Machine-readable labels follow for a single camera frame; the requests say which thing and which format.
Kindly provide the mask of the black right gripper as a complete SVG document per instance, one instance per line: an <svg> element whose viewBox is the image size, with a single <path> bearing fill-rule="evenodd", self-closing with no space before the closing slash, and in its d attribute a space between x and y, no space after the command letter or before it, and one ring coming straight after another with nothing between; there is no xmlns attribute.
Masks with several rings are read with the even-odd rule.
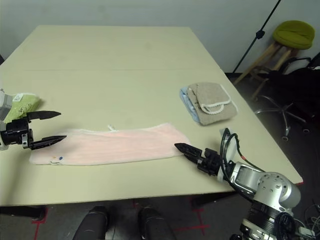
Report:
<svg viewBox="0 0 320 240"><path fill-rule="evenodd" d="M174 146L191 162L197 164L197 168L209 176L217 176L221 168L221 157L217 151L206 148L204 157L202 150L187 143L175 143Z"/></svg>

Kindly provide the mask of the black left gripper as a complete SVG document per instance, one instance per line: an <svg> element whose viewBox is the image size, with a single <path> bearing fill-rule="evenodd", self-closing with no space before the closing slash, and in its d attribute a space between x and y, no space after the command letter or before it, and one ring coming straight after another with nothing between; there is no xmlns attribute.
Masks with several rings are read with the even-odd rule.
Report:
<svg viewBox="0 0 320 240"><path fill-rule="evenodd" d="M66 135L56 135L42 138L40 141L34 141L33 131L29 128L31 120L46 120L57 116L61 113L57 111L33 111L27 112L26 117L12 120L9 123L0 124L0 149L7 150L9 145L22 145L24 149L38 150L50 147L62 140Z"/></svg>

